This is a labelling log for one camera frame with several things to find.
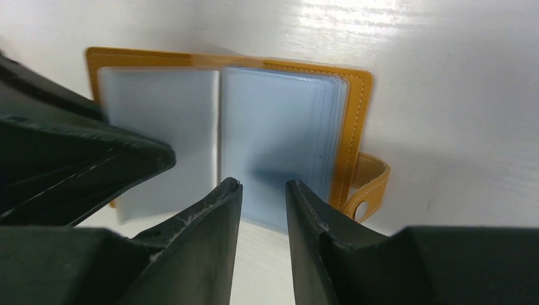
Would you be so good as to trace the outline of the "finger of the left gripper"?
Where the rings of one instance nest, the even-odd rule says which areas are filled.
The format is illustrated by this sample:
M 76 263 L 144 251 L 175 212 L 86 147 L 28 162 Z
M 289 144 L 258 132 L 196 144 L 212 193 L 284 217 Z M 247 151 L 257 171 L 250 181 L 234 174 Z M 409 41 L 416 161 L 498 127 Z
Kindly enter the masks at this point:
M 73 226 L 175 165 L 165 143 L 1 57 L 1 225 Z

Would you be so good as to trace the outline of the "orange leather card holder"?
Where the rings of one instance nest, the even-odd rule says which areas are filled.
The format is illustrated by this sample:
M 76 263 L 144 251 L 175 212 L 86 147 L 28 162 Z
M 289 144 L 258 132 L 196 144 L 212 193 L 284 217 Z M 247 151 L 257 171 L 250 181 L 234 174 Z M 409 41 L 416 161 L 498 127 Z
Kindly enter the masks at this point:
M 171 169 L 113 201 L 121 222 L 181 211 L 226 177 L 243 184 L 242 218 L 281 233 L 288 180 L 357 222 L 382 206 L 390 167 L 360 151 L 368 71 L 104 47 L 86 63 L 106 120 L 175 153 Z

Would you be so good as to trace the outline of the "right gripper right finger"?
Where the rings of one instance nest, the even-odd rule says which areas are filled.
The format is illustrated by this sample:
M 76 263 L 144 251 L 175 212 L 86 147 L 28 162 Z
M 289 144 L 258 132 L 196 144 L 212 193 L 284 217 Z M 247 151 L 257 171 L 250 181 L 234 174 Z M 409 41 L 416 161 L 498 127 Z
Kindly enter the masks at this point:
M 537 304 L 538 230 L 410 226 L 385 236 L 286 185 L 297 304 Z

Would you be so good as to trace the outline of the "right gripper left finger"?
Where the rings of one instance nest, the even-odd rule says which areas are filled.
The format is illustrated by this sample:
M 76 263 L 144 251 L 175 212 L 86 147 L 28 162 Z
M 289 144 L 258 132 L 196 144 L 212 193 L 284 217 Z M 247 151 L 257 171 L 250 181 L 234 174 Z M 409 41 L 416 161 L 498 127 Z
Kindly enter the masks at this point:
M 242 185 L 133 238 L 105 228 L 1 228 L 2 304 L 228 304 Z

